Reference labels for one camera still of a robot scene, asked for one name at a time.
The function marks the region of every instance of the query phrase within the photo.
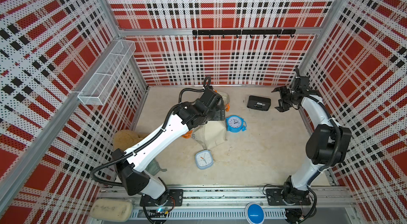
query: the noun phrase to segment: beige floor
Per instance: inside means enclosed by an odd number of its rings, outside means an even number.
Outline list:
[[[170,107],[175,105],[183,87],[151,87],[138,121],[136,131],[150,133],[162,124]],[[291,109],[279,113],[278,93],[267,87],[216,86],[230,95],[230,115],[241,116],[247,130],[226,132],[227,141],[210,149],[214,165],[200,170],[195,154],[202,146],[193,139],[178,138],[164,149],[156,159],[167,172],[159,172],[168,185],[281,185],[302,165],[306,158],[305,144],[309,138],[298,111]],[[248,109],[249,95],[268,97],[270,110]],[[199,93],[185,92],[183,101],[194,101]],[[329,186],[324,175],[313,185]]]

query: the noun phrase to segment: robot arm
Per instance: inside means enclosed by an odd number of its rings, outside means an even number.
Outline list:
[[[142,193],[150,196],[157,205],[164,204],[169,197],[169,190],[163,181],[151,176],[145,168],[171,142],[189,130],[207,121],[225,120],[225,105],[222,96],[204,86],[202,96],[193,103],[183,102],[173,106],[164,123],[136,145],[112,153],[114,160],[125,159],[115,163],[115,170],[127,193],[132,196]]]
[[[310,89],[309,77],[297,77],[293,87],[278,87],[273,92],[280,92],[278,100],[279,112],[285,112],[293,105],[302,106],[307,111],[314,132],[307,141],[305,150],[307,159],[301,168],[284,183],[282,196],[284,201],[293,205],[302,201],[308,195],[311,182],[325,169],[333,167],[345,159],[352,133],[350,129],[341,127],[326,110],[322,98],[317,90]]]

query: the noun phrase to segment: alarm clock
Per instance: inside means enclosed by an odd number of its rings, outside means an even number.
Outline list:
[[[213,165],[212,154],[208,150],[200,151],[195,155],[195,162],[199,169],[207,169]]]
[[[245,131],[247,124],[246,126],[243,126],[243,123],[246,124],[243,118],[240,118],[237,115],[232,115],[226,119],[227,130],[231,132]]]

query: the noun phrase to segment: black box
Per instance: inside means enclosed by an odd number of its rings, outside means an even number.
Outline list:
[[[267,111],[271,105],[272,105],[271,99],[253,95],[250,95],[249,100],[247,101],[248,108],[260,111]]]

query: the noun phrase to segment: wire mesh basket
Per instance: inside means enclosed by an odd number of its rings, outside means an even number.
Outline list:
[[[85,105],[104,105],[135,51],[130,40],[119,40],[92,75],[78,98]]]

